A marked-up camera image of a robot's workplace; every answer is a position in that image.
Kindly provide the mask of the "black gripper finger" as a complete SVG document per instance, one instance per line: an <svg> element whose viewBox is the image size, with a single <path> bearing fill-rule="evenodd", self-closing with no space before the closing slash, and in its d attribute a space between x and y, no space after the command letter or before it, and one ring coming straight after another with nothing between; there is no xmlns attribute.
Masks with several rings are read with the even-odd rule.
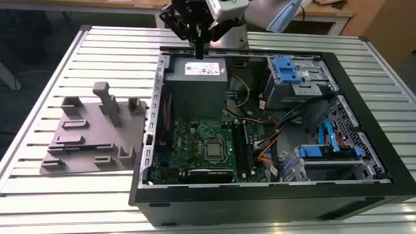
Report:
<svg viewBox="0 0 416 234"><path fill-rule="evenodd" d="M208 27L207 23L199 24L199 59L204 58L207 44L209 44L211 41L219 41L237 23L239 19L231 19L217 23L212 28Z"/></svg>
<svg viewBox="0 0 416 234"><path fill-rule="evenodd" d="M187 40L193 47L195 59L199 59L199 33L197 24L185 24L184 19L179 15L172 4L167 4L160 11L159 18L175 32L181 40Z"/></svg>

